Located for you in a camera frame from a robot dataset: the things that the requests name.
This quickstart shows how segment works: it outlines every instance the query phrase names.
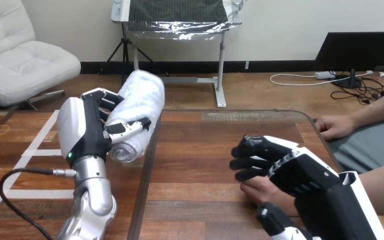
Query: monitor stand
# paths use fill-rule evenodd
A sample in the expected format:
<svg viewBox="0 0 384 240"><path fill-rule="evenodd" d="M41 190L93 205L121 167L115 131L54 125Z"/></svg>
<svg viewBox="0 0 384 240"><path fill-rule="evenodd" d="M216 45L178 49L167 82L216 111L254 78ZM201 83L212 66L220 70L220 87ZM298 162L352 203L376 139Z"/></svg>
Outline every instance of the monitor stand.
<svg viewBox="0 0 384 240"><path fill-rule="evenodd" d="M349 77L348 79L333 81L332 84L344 89L358 89L359 87L361 87L362 81L356 77L356 70L351 69L350 72L351 72L350 76L340 75L335 78L335 79L343 79L343 78Z"/></svg>

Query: tripod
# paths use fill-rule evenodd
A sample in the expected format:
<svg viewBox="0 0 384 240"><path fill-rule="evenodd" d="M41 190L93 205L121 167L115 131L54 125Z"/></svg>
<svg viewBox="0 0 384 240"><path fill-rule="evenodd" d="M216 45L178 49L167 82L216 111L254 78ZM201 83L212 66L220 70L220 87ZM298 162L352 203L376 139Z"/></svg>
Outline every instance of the tripod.
<svg viewBox="0 0 384 240"><path fill-rule="evenodd" d="M121 84L123 85L126 82L126 78L125 78L126 65L130 64L129 52L128 52L128 48L127 48L127 46L129 44L132 45L132 47L134 49L136 48L137 51L140 54L142 54L146 59L148 59L148 61L151 63L151 65L153 67L155 66L155 62L148 55L146 55L142 50L140 50L139 47L136 46L136 43L132 43L132 41L130 41L130 39L127 38L126 32L125 32L125 24L124 23L121 24L121 29L122 29L122 32L123 32L123 37L121 38L120 43L115 48L115 50L112 52L111 56L109 56L108 60L106 61L105 66L100 69L98 74L99 75L104 74L104 68L108 67L108 64L110 63L110 61L113 58L114 54L116 54L116 52L119 50L119 48L123 45L123 62L122 62L122 68L121 68Z"/></svg>

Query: white wall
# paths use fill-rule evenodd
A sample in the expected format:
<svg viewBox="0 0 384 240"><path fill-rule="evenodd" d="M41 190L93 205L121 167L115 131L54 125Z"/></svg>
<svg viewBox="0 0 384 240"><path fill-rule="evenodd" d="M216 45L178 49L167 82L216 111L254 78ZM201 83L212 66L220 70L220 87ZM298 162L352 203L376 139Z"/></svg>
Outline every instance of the white wall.
<svg viewBox="0 0 384 240"><path fill-rule="evenodd" d="M82 62L106 61L122 36L112 0L22 0L36 39ZM243 24L226 35L227 61L314 60L328 32L384 31L382 0L247 0ZM155 61L216 61L213 41L141 39ZM159 55L160 49L166 51ZM114 60L121 60L121 51Z"/></svg>

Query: computer monitor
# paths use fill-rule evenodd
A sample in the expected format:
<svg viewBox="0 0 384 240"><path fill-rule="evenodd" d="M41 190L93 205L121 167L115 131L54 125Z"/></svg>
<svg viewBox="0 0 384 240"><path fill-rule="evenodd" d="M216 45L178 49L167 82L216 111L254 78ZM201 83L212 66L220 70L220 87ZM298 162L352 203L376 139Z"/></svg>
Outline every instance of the computer monitor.
<svg viewBox="0 0 384 240"><path fill-rule="evenodd" d="M384 70L384 32L329 32L314 68L337 74L350 72L350 78L332 83L347 89L359 88L362 83L356 78L356 71Z"/></svg>

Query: wooden table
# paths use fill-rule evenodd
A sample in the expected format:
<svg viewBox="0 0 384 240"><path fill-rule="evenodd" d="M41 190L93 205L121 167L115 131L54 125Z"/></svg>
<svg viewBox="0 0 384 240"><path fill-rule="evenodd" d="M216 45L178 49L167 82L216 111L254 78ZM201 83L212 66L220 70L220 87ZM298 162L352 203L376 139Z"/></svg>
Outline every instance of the wooden table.
<svg viewBox="0 0 384 240"><path fill-rule="evenodd" d="M11 130L0 136L0 178L22 163L68 167L57 154L55 117L16 112L6 121ZM166 111L145 156L106 162L118 210L104 239L269 240L229 169L231 148L244 134L300 143L336 169L311 119L300 112ZM73 187L72 179L22 173L8 195L55 238L70 216ZM1 202L0 239L42 236Z"/></svg>

